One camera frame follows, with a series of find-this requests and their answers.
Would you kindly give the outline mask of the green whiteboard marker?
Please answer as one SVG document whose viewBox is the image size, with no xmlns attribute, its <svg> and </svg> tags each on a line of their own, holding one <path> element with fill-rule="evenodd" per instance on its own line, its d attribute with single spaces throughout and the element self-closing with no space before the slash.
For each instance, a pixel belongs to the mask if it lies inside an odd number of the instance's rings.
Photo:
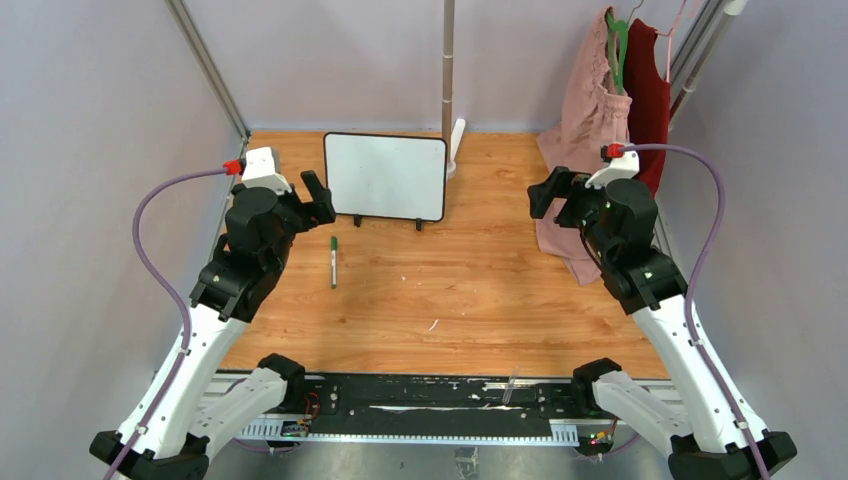
<svg viewBox="0 0 848 480">
<path fill-rule="evenodd" d="M 331 262 L 331 288 L 338 286 L 338 238 L 332 236 L 330 240 L 330 262 Z"/>
</svg>

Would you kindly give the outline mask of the white whiteboard black frame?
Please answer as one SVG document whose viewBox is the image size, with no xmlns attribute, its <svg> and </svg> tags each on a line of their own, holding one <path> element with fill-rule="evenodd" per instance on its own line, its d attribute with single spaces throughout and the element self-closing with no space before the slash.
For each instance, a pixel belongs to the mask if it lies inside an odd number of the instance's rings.
<svg viewBox="0 0 848 480">
<path fill-rule="evenodd" d="M 328 132 L 323 151 L 338 214 L 418 224 L 443 220 L 448 157 L 443 139 Z"/>
</svg>

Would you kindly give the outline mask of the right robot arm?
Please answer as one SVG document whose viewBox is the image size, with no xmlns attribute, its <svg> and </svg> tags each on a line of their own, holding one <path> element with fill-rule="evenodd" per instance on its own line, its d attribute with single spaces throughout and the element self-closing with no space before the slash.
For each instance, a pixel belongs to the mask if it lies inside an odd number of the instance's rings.
<svg viewBox="0 0 848 480">
<path fill-rule="evenodd" d="M 577 413 L 624 421 L 666 458 L 676 479 L 767 479 L 795 458 L 790 435 L 765 425 L 716 358 L 686 301 L 683 275 L 654 247 L 658 209 L 643 183 L 624 178 L 595 187 L 588 175 L 558 167 L 527 193 L 534 219 L 563 201 L 555 224 L 577 231 L 605 288 L 651 342 L 682 402 L 680 409 L 669 407 L 602 358 L 573 373 Z"/>
</svg>

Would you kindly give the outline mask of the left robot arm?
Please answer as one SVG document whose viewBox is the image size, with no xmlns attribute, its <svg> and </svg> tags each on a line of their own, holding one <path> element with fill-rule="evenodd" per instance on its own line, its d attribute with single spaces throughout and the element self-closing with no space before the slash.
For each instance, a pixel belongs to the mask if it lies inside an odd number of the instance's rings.
<svg viewBox="0 0 848 480">
<path fill-rule="evenodd" d="M 181 327 L 150 387 L 116 429 L 95 435 L 89 451 L 106 477 L 200 479 L 248 424 L 277 408 L 298 411 L 305 370 L 279 354 L 208 407 L 200 402 L 223 357 L 276 288 L 295 237 L 336 218 L 331 192 L 301 173 L 310 200 L 293 190 L 243 182 L 233 189 L 226 230 L 188 297 L 176 297 Z"/>
</svg>

